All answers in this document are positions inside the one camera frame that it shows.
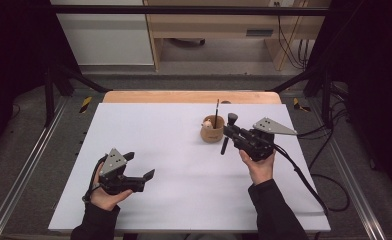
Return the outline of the aluminium floor rail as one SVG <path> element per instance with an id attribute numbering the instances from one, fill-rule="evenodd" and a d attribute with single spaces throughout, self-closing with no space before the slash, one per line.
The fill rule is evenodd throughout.
<path id="1" fill-rule="evenodd" d="M 29 179 L 31 178 L 35 167 L 39 163 L 44 150 L 50 141 L 53 132 L 55 131 L 58 122 L 67 106 L 69 99 L 66 97 L 60 97 L 59 102 L 56 106 L 53 119 L 49 121 L 48 125 L 45 126 L 36 143 L 33 145 L 32 150 L 27 156 L 26 161 L 21 166 L 21 170 L 15 178 L 15 181 L 12 183 L 9 192 L 6 197 L 3 199 L 3 202 L 0 205 L 0 236 L 5 228 L 12 212 L 14 211 L 22 193 L 26 185 L 28 184 Z"/>
<path id="2" fill-rule="evenodd" d="M 323 120 L 322 117 L 322 107 L 320 106 L 321 104 L 319 103 L 319 100 L 317 101 L 309 99 L 309 103 L 312 106 L 313 113 L 315 114 L 317 120 L 320 122 L 325 122 L 326 120 Z M 326 116 L 332 119 L 332 124 L 337 121 L 333 120 L 333 117 L 337 116 L 337 118 L 339 118 L 343 115 L 343 113 L 338 113 L 339 111 L 343 110 L 343 112 L 346 112 L 343 107 L 343 103 L 333 103 L 331 106 L 326 107 L 326 110 L 331 112 L 326 114 Z M 354 172 L 349 166 L 347 159 L 338 144 L 338 141 L 334 135 L 335 133 L 337 133 L 337 130 L 334 130 L 333 134 L 329 135 L 329 152 L 335 162 L 341 179 L 343 180 L 343 184 L 348 191 L 351 205 L 355 208 L 358 218 L 370 240 L 387 240 L 381 224 L 379 223 L 369 201 L 366 198 L 366 195 L 363 192 L 361 185 L 359 184 L 359 181 L 356 179 Z"/>

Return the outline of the yellow black tape marker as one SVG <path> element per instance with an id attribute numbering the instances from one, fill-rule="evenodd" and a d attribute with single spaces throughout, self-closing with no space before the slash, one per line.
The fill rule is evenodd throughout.
<path id="1" fill-rule="evenodd" d="M 304 111 L 304 112 L 311 112 L 310 107 L 302 106 L 300 104 L 298 98 L 293 98 L 293 106 L 294 106 L 294 109 L 296 109 L 296 110 L 301 110 L 301 111 Z"/>
<path id="2" fill-rule="evenodd" d="M 79 113 L 85 113 L 85 112 L 86 112 L 86 110 L 87 110 L 87 108 L 88 108 L 88 106 L 89 106 L 91 100 L 92 100 L 92 97 L 90 97 L 90 96 L 89 96 L 89 97 L 86 97 L 86 98 L 84 99 L 84 101 L 83 101 L 83 103 L 82 103 L 82 106 L 81 106 L 81 108 L 80 108 L 80 110 L 79 110 Z"/>

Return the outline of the black curtain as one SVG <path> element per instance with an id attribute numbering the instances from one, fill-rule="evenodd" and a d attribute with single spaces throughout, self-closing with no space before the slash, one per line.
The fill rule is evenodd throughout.
<path id="1" fill-rule="evenodd" d="M 51 0 L 0 0 L 0 136 L 13 112 L 14 99 L 45 84 L 53 74 L 64 95 L 73 92 L 57 68 L 80 71 L 55 13 L 44 11 Z"/>
<path id="2" fill-rule="evenodd" d="M 338 13 L 324 19 L 309 64 L 323 63 L 341 35 L 327 73 L 347 84 L 356 129 L 392 181 L 392 0 L 331 0 L 330 8 Z"/>

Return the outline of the white cabinet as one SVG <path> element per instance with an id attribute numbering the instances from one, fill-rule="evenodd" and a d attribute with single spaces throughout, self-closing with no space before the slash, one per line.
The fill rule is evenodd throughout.
<path id="1" fill-rule="evenodd" d="M 152 65 L 144 14 L 58 14 L 80 66 Z"/>

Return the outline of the person's left hand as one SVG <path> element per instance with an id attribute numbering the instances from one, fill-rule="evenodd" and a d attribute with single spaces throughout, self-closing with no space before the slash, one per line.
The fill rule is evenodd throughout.
<path id="1" fill-rule="evenodd" d="M 98 187 L 92 191 L 90 195 L 90 202 L 98 208 L 106 211 L 112 211 L 118 203 L 128 198 L 132 193 L 132 190 L 126 190 L 117 195 L 110 195 L 101 187 Z"/>

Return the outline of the large black makeup brush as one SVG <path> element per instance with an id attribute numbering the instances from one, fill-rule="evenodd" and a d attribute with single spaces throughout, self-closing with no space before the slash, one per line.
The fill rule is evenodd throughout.
<path id="1" fill-rule="evenodd" d="M 228 116 L 227 116 L 227 124 L 225 126 L 227 126 L 227 125 L 234 125 L 235 122 L 237 121 L 237 119 L 238 119 L 238 116 L 235 113 L 229 113 Z M 228 145 L 228 143 L 224 143 L 224 141 L 223 141 L 222 148 L 221 148 L 221 151 L 220 151 L 221 155 L 225 154 L 227 145 Z"/>

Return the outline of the person's right hand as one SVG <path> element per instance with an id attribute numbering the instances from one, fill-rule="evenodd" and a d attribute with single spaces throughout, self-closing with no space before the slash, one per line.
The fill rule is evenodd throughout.
<path id="1" fill-rule="evenodd" d="M 244 150 L 239 151 L 241 160 L 247 166 L 254 185 L 261 184 L 273 178 L 275 153 L 263 160 L 254 161 Z"/>

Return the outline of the light wooden table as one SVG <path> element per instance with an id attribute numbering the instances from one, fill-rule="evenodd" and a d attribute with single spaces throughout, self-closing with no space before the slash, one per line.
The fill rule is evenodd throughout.
<path id="1" fill-rule="evenodd" d="M 265 91 L 109 91 L 103 103 L 281 104 L 279 95 Z"/>

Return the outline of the beige wooden desk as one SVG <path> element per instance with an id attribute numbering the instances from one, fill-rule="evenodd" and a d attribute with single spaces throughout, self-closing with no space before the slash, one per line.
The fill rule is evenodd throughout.
<path id="1" fill-rule="evenodd" d="M 143 0 L 146 6 L 233 6 L 233 7 L 320 7 L 331 0 Z M 281 71 L 291 56 L 296 39 L 317 38 L 322 16 L 264 15 L 178 15 L 149 14 L 149 32 L 155 40 L 255 38 L 265 41 L 276 70 Z"/>

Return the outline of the black metal stand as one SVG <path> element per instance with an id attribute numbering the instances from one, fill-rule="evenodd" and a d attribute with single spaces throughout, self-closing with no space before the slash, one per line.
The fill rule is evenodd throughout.
<path id="1" fill-rule="evenodd" d="M 332 128 L 332 118 L 330 110 L 330 96 L 331 96 L 331 75 L 327 67 L 314 65 L 302 73 L 292 77 L 290 80 L 273 87 L 270 92 L 281 93 L 287 88 L 307 80 L 303 89 L 303 94 L 306 97 L 313 97 L 319 91 L 321 93 L 321 120 L 327 128 Z"/>
<path id="2" fill-rule="evenodd" d="M 55 118 L 53 87 L 56 87 L 62 96 L 71 96 L 74 93 L 74 87 L 70 83 L 70 79 L 75 79 L 99 93 L 109 92 L 108 88 L 91 81 L 90 79 L 84 77 L 80 72 L 71 70 L 64 65 L 49 66 L 44 74 L 46 127 L 48 127 Z"/>

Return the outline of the black horizontal frame bar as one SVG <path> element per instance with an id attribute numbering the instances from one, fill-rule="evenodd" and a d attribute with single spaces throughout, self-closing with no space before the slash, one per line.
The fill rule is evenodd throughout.
<path id="1" fill-rule="evenodd" d="M 52 5 L 55 13 L 63 14 L 178 14 L 178 15 L 268 15 L 326 16 L 328 8 L 290 7 L 226 7 L 226 6 L 112 6 L 112 5 Z"/>

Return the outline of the tan brush holder cup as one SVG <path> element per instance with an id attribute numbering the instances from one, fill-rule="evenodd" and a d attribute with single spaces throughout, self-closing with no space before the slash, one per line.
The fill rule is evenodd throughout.
<path id="1" fill-rule="evenodd" d="M 209 115 L 204 118 L 202 123 L 206 120 L 210 120 L 213 124 L 214 115 Z M 222 140 L 223 138 L 223 127 L 224 127 L 224 119 L 221 116 L 218 116 L 217 121 L 217 129 L 203 129 L 201 123 L 200 136 L 202 140 L 206 143 L 216 143 Z"/>

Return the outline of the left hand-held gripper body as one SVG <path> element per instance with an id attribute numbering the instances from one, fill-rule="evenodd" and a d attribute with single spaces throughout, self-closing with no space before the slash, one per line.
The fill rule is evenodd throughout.
<path id="1" fill-rule="evenodd" d="M 117 195 L 125 190 L 142 192 L 145 181 L 143 177 L 127 177 L 124 175 L 127 163 L 116 148 L 113 148 L 106 157 L 99 172 L 99 183 L 104 191 L 110 195 Z"/>

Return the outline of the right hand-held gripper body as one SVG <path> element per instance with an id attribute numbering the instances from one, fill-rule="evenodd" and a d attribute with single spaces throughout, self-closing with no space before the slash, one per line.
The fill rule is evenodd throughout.
<path id="1" fill-rule="evenodd" d="M 264 117 L 254 123 L 249 130 L 234 125 L 233 143 L 237 149 L 245 151 L 253 161 L 260 161 L 268 158 L 276 148 L 276 134 L 296 135 L 297 131 Z"/>

